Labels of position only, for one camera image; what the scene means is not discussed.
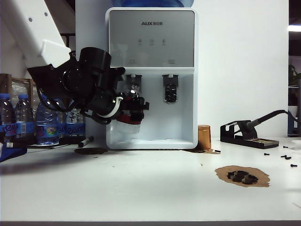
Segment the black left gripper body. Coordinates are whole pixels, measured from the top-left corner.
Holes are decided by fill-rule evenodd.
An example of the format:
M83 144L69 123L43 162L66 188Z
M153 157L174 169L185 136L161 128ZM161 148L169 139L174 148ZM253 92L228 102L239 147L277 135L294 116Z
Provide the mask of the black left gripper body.
M87 99L85 112L91 112L88 117L95 122L108 125L121 115L123 99L114 89L96 88L92 97Z

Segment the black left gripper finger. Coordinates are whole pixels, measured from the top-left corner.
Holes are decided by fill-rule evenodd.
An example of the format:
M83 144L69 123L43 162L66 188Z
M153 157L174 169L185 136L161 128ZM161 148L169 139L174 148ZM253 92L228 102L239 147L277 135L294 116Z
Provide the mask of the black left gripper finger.
M122 100L124 105L144 105L143 97L124 97Z
M149 102L124 101L122 103L122 122L126 124L141 124L144 110L149 110Z

